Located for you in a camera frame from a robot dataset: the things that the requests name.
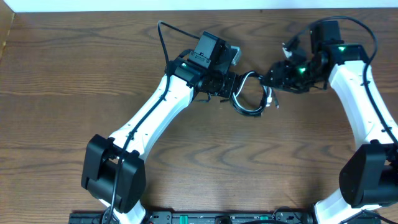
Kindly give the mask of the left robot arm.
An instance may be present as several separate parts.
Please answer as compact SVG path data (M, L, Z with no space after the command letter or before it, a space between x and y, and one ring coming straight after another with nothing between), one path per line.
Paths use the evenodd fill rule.
M170 122L199 92L229 98L237 76L230 71L241 57L239 47L204 32L195 49L183 51L142 108L108 138L94 135L87 144L81 186L106 205L102 223L140 223L146 210L140 199L146 187L145 161Z

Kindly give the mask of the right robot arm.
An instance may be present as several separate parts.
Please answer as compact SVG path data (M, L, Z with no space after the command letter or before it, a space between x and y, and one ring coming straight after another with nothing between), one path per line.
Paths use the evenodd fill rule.
M312 59L299 53L299 38L284 44L286 59L261 79L269 88L306 93L318 82L331 87L343 105L356 150L339 174L339 187L313 209L318 223L348 223L397 202L397 124L373 79L371 62L359 44L340 35L339 17L307 26Z

